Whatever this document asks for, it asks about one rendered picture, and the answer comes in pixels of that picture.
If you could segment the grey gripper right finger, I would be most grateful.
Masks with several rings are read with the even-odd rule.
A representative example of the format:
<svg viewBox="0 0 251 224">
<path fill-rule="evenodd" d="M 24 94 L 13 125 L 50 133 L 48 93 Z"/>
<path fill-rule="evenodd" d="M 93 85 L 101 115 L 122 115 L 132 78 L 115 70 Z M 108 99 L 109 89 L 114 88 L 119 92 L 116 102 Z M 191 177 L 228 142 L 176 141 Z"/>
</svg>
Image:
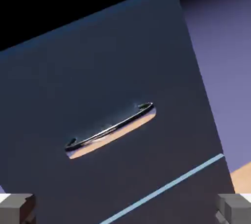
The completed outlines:
<svg viewBox="0 0 251 224">
<path fill-rule="evenodd" d="M 251 224 L 251 193 L 218 194 L 215 224 Z"/>
</svg>

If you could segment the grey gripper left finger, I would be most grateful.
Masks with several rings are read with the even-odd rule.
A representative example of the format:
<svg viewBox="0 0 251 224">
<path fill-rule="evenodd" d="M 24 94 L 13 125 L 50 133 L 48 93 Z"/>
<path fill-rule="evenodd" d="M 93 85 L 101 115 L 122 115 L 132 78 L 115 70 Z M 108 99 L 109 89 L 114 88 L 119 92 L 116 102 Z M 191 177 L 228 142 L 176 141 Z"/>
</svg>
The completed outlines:
<svg viewBox="0 0 251 224">
<path fill-rule="evenodd" d="M 36 224 L 34 194 L 0 193 L 0 224 Z"/>
</svg>

